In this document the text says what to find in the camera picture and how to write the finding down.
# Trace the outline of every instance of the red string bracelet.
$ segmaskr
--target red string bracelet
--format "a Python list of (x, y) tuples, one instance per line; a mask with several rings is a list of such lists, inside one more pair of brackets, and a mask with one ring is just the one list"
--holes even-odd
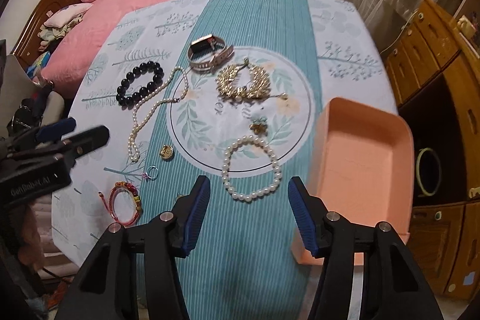
[[(120, 190), (127, 190), (127, 192), (132, 196), (133, 201), (135, 203), (135, 214), (133, 217), (126, 222), (120, 221), (117, 215), (115, 214), (115, 211), (113, 209), (113, 204), (115, 202), (115, 197), (117, 197), (117, 194)], [(105, 201), (105, 197), (101, 192), (98, 192), (98, 195), (100, 198), (102, 198), (103, 204), (105, 205), (105, 208), (107, 211), (110, 213), (112, 218), (119, 224), (122, 224), (123, 226), (131, 226), (135, 221), (137, 221), (138, 217), (140, 216), (140, 212), (142, 211), (142, 203), (140, 202), (140, 196), (138, 195), (138, 190), (137, 188), (132, 185), (131, 183), (128, 182), (117, 182), (115, 184), (115, 187), (112, 188), (112, 191), (110, 192), (110, 197), (109, 197), (109, 203)]]

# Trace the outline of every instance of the wooden drawer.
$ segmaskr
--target wooden drawer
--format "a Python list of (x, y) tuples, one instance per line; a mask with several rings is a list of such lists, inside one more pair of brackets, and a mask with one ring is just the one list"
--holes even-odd
[(398, 92), (397, 81), (395, 80), (395, 75), (393, 74), (389, 59), (387, 59), (387, 61), (385, 62), (385, 71), (387, 72), (388, 79), (390, 80), (390, 85), (392, 86), (395, 102), (397, 103), (397, 106), (399, 106), (402, 103), (402, 99), (400, 98), (400, 93)]
[(467, 191), (480, 187), (480, 90), (463, 54), (443, 72), (457, 112), (466, 164)]
[(403, 46), (410, 59), (417, 80), (421, 86), (427, 83), (438, 71), (439, 67), (434, 54), (415, 25), (406, 30), (402, 39)]
[(469, 300), (480, 277), (480, 202), (467, 204), (457, 260), (445, 295)]
[(458, 52), (458, 46), (443, 22), (425, 1), (421, 3), (413, 21), (440, 67), (446, 65)]
[(465, 205), (413, 208), (407, 247), (435, 294), (442, 294), (455, 263)]
[(405, 102), (420, 86), (402, 43), (399, 43), (392, 54), (388, 56), (388, 61), (390, 62), (391, 72), (397, 82), (400, 100)]

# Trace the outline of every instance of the pink plastic tray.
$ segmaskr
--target pink plastic tray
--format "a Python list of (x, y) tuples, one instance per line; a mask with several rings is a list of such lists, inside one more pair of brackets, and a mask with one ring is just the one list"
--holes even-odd
[[(329, 211), (352, 223), (388, 221), (406, 243), (413, 197), (413, 139), (397, 115), (343, 98), (333, 98), (320, 115), (307, 189)], [(292, 244), (300, 264), (323, 264), (303, 246)], [(363, 254), (355, 254), (363, 264)]]

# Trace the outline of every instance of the watch face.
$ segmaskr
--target watch face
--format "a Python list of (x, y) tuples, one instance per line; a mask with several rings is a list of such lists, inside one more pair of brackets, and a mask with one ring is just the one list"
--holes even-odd
[(211, 48), (210, 41), (214, 39), (213, 34), (201, 37), (198, 40), (192, 41), (190, 49), (192, 53), (199, 53)]

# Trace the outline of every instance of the wooden furniture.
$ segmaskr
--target wooden furniture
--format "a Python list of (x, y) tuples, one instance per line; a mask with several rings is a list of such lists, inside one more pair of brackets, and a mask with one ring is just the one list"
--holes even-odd
[(385, 68), (416, 154), (432, 148), (441, 167), (433, 195), (415, 181), (407, 246), (435, 294), (472, 299), (480, 288), (480, 56), (456, 20), (424, 0)]
[(38, 48), (41, 39), (38, 33), (40, 26), (49, 18), (47, 12), (56, 13), (61, 8), (76, 3), (81, 3), (81, 0), (40, 0), (38, 2), (11, 52), (23, 69), (28, 68), (40, 55)]

